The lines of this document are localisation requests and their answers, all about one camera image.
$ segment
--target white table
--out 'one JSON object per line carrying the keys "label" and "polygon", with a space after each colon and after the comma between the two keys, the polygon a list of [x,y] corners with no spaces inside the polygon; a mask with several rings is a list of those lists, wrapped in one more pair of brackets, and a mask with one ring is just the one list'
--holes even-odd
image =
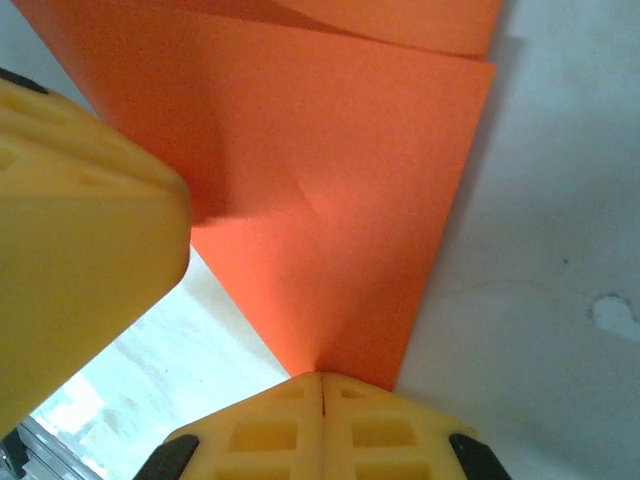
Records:
{"label": "white table", "polygon": [[[477,426],[515,479],[638,478],[640,3],[505,2],[397,390]],[[0,65],[87,106],[8,0]],[[34,415],[126,480],[172,429],[286,377],[194,256]]]}

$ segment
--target yellow plastic part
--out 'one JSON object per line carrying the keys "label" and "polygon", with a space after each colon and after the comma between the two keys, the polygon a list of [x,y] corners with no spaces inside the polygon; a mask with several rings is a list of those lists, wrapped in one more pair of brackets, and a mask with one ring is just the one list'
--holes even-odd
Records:
{"label": "yellow plastic part", "polygon": [[190,223],[170,168],[0,80],[0,437],[182,278]]}
{"label": "yellow plastic part", "polygon": [[472,428],[339,374],[308,373],[174,432],[200,440],[180,480],[466,480]]}

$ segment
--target yellow plastic block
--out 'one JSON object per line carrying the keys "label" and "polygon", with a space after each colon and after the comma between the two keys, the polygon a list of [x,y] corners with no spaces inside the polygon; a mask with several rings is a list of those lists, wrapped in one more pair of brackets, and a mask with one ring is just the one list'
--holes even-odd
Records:
{"label": "yellow plastic block", "polygon": [[172,434],[180,480],[466,480],[449,436],[475,431],[378,387],[309,373]]}
{"label": "yellow plastic block", "polygon": [[200,445],[180,480],[321,480],[320,374],[300,375],[178,430]]}
{"label": "yellow plastic block", "polygon": [[170,168],[0,80],[0,437],[181,279],[190,223]]}

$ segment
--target folded orange paper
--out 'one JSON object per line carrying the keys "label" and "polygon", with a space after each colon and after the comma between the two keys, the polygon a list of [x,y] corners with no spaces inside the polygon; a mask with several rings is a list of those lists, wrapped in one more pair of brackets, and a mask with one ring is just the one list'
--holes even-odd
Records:
{"label": "folded orange paper", "polygon": [[392,388],[493,67],[196,9],[16,4],[186,179],[196,249],[284,367]]}

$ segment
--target black rubber pad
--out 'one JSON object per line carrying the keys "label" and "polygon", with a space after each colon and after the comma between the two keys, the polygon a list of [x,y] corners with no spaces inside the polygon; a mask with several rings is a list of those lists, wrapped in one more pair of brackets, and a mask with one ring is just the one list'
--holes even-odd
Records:
{"label": "black rubber pad", "polygon": [[178,480],[199,444],[195,435],[183,435],[160,445],[133,480]]}
{"label": "black rubber pad", "polygon": [[468,480],[511,480],[500,460],[484,443],[456,433],[449,437]]}
{"label": "black rubber pad", "polygon": [[29,80],[27,77],[23,77],[22,75],[18,75],[17,73],[13,73],[13,72],[10,72],[9,70],[5,70],[2,67],[0,67],[0,78],[2,78],[3,80],[7,80],[11,83],[15,83],[20,87],[33,90],[34,92],[44,93],[45,95],[49,94],[49,91],[46,88],[44,88],[42,85],[34,82],[33,80]]}

